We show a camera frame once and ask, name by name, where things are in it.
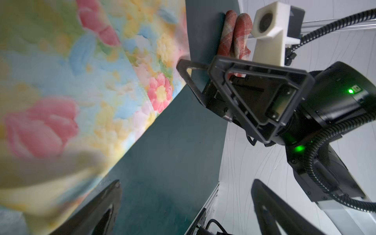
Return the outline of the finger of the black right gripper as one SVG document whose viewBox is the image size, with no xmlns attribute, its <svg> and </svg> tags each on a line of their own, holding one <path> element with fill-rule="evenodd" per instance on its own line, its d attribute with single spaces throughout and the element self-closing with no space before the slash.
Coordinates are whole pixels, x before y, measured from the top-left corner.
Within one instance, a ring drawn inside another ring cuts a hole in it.
<svg viewBox="0 0 376 235">
<path fill-rule="evenodd" d="M 204 107 L 208 107 L 216 93 L 216 88 L 209 76 L 209 64 L 203 64 L 186 59 L 180 59 L 177 63 L 176 68 L 181 77 L 185 80 L 186 84 L 191 89 L 191 91 L 194 93 L 199 103 Z M 188 69 L 206 72 L 207 76 L 209 77 L 209 81 L 207 82 L 203 91 L 199 90 L 194 80 L 192 79 L 192 76 L 189 75 Z"/>
<path fill-rule="evenodd" d="M 305 70 L 216 56 L 208 70 L 208 108 L 263 144 L 286 126 L 314 86 Z"/>
</svg>

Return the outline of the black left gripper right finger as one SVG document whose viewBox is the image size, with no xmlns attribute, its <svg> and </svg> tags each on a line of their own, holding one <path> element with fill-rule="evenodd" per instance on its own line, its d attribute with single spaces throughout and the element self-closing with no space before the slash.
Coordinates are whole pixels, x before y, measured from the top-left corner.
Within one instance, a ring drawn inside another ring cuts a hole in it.
<svg viewBox="0 0 376 235">
<path fill-rule="evenodd" d="M 279 235 L 282 228 L 288 235 L 322 235 L 261 180 L 255 179 L 251 187 L 254 210 L 263 235 Z"/>
</svg>

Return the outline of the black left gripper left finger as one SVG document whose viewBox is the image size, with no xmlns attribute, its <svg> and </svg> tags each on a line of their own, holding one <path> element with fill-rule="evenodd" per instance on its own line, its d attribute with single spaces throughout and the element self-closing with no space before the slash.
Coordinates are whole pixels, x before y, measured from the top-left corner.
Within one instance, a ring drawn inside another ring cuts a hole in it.
<svg viewBox="0 0 376 235">
<path fill-rule="evenodd" d="M 121 207 L 122 189 L 113 181 L 53 235 L 111 235 Z"/>
</svg>

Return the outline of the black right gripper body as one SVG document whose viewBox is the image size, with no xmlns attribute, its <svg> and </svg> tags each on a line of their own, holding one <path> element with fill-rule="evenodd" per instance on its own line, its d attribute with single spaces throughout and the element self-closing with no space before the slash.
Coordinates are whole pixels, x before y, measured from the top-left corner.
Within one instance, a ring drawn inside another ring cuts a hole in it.
<svg viewBox="0 0 376 235">
<path fill-rule="evenodd" d="M 336 62 L 308 73 L 315 80 L 313 88 L 288 124 L 265 145 L 296 145 L 323 128 L 375 110 L 376 86 L 351 66 Z"/>
</svg>

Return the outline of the red plaid skirt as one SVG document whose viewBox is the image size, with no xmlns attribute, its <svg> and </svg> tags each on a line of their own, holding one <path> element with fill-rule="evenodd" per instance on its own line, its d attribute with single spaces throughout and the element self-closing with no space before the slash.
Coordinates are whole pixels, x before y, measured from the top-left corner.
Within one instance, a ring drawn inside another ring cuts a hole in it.
<svg viewBox="0 0 376 235">
<path fill-rule="evenodd" d="M 238 15 L 233 10 L 227 11 L 217 55 L 249 60 L 251 51 L 246 44 L 252 29 L 253 23 L 247 13 Z"/>
</svg>

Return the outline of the pastel floral skirt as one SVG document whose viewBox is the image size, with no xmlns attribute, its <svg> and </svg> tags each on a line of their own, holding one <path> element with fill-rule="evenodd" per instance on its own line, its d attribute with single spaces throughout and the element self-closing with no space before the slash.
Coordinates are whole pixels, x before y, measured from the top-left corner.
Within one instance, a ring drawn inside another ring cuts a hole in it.
<svg viewBox="0 0 376 235">
<path fill-rule="evenodd" d="M 1 1 L 1 206 L 48 235 L 185 86 L 185 1 Z"/>
</svg>

